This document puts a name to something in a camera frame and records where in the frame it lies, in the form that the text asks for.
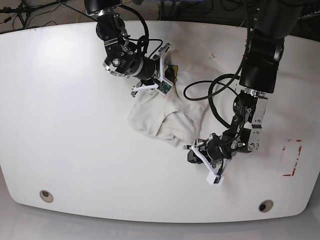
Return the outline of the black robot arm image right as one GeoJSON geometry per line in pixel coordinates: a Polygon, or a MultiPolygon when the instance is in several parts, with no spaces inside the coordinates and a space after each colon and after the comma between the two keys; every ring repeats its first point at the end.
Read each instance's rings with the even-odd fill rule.
{"type": "Polygon", "coordinates": [[[234,74],[223,74],[210,80],[208,100],[214,117],[227,129],[218,136],[212,133],[207,139],[197,139],[184,145],[191,164],[205,164],[209,170],[219,169],[214,175],[221,178],[227,162],[236,153],[251,153],[258,149],[262,121],[268,98],[275,89],[277,73],[285,49],[285,37],[294,28],[305,0],[263,0],[255,24],[246,13],[247,39],[241,63],[234,74]],[[218,114],[213,98],[228,89],[234,80],[244,89],[235,95],[234,116],[226,123],[218,114]]]}

